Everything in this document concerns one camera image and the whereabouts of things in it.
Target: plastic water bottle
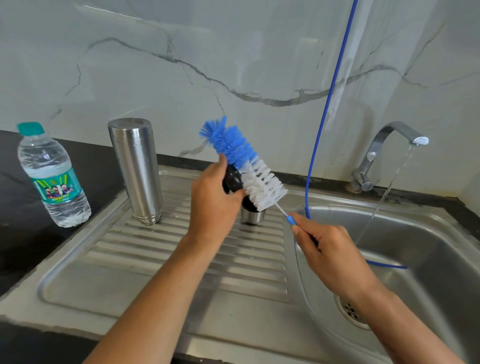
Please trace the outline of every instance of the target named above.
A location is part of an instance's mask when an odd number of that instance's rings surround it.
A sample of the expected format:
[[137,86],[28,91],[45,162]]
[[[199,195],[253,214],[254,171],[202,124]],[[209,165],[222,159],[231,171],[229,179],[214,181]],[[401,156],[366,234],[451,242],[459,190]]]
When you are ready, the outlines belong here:
[[92,211],[65,148],[38,122],[22,122],[17,127],[24,136],[18,159],[53,221],[63,228],[87,221]]

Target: blue bristles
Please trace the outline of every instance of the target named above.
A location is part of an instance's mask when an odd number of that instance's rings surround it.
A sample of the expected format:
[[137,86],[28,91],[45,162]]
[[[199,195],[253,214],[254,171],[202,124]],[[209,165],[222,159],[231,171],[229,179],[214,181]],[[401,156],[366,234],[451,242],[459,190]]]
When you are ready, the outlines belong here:
[[229,164],[241,169],[245,162],[252,161],[257,153],[236,125],[225,127],[226,123],[226,116],[222,120],[207,121],[199,134],[208,139],[218,154],[225,154]]

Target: sink drain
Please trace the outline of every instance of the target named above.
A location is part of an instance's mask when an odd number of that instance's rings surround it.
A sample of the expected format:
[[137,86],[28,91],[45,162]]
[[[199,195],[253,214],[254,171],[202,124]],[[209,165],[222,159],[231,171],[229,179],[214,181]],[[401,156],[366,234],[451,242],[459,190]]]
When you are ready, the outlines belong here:
[[350,323],[354,324],[359,328],[364,328],[370,330],[370,327],[367,325],[362,316],[353,308],[350,302],[345,298],[335,295],[335,303],[343,317],[345,317]]

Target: stainless steel sink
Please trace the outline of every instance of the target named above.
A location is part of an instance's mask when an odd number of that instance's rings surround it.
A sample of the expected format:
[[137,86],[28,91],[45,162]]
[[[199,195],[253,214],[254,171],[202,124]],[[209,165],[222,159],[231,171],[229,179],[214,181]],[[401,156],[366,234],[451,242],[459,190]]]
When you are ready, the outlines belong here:
[[[344,226],[356,241],[374,205],[312,197],[312,219]],[[358,242],[373,261],[408,269],[371,266],[380,280],[466,363],[480,362],[479,242],[444,210],[415,205],[384,205]],[[338,338],[339,352],[354,362],[386,359],[383,347],[349,303],[326,289],[297,248],[307,307],[324,330]]]
[[[185,234],[190,186],[199,172],[160,166],[161,222],[132,217],[125,192],[0,300],[0,317],[20,325],[100,338]],[[303,211],[288,187],[287,211]],[[311,213],[355,239],[376,204],[312,190]],[[360,242],[380,279],[467,363],[480,360],[480,249],[439,208],[386,204]],[[279,211],[233,227],[194,297],[176,352],[227,363],[388,363],[361,317],[348,315],[308,268]]]

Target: blue cable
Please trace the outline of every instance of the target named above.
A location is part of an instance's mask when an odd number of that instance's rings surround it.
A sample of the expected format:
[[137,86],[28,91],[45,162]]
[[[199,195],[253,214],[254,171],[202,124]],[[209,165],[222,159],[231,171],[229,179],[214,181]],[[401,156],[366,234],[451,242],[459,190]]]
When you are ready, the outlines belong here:
[[[348,17],[347,28],[345,29],[345,34],[343,36],[342,47],[340,48],[340,53],[338,55],[338,60],[336,61],[335,72],[333,73],[332,83],[330,85],[330,90],[328,90],[327,101],[325,102],[324,113],[322,115],[322,121],[320,121],[320,126],[318,128],[317,140],[315,140],[315,146],[313,147],[312,159],[310,161],[310,167],[308,168],[307,184],[305,186],[305,212],[309,219],[310,211],[308,208],[308,189],[310,187],[310,178],[312,177],[313,163],[315,162],[315,155],[317,154],[318,142],[320,141],[320,135],[322,134],[322,129],[324,127],[325,118],[327,116],[328,106],[330,105],[330,99],[332,98],[333,89],[335,87],[336,78],[338,76],[338,70],[340,69],[340,64],[342,63],[343,52],[345,51],[345,46],[347,45],[348,35],[350,33],[350,28],[352,26],[353,16],[355,15],[355,9],[357,8],[358,0],[353,0],[352,9],[350,10],[350,17]],[[407,269],[406,266],[398,266],[393,264],[379,263],[366,259],[368,264],[379,267],[387,268],[398,268],[398,269]]]

